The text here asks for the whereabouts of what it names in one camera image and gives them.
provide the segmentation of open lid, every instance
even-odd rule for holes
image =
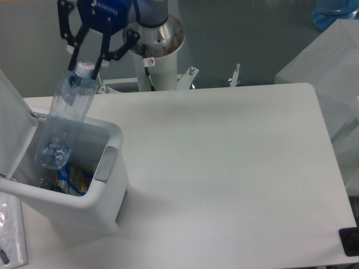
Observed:
[[[0,70],[0,173],[12,177],[38,126],[15,87]]]

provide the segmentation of cable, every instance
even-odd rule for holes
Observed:
[[[139,7],[137,0],[134,0],[134,8],[135,8],[135,13],[136,13],[136,20],[140,21],[141,20],[140,7]]]

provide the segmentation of table surface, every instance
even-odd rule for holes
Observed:
[[[355,221],[310,85],[97,95],[88,117],[124,134],[131,190],[118,233],[52,224],[23,205],[26,269],[359,262],[340,243]]]

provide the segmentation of plastic bottle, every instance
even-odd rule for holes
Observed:
[[[68,161],[98,89],[98,83],[91,79],[94,68],[90,62],[79,61],[73,72],[62,75],[36,149],[39,165],[60,169]]]
[[[336,19],[354,19],[359,11],[359,0],[319,0],[313,10],[314,25],[326,30]]]

